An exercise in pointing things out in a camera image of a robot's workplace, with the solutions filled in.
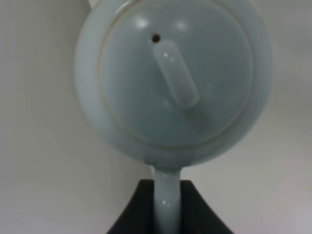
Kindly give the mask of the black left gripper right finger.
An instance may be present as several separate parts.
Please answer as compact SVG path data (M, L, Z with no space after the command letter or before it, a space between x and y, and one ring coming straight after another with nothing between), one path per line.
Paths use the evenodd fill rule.
M182 180L180 188L182 234L233 234L205 202L191 181Z

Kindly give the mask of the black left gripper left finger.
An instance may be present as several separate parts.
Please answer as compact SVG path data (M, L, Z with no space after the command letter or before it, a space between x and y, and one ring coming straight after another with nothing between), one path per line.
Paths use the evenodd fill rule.
M154 181L140 180L128 205L108 231L109 234L153 234Z

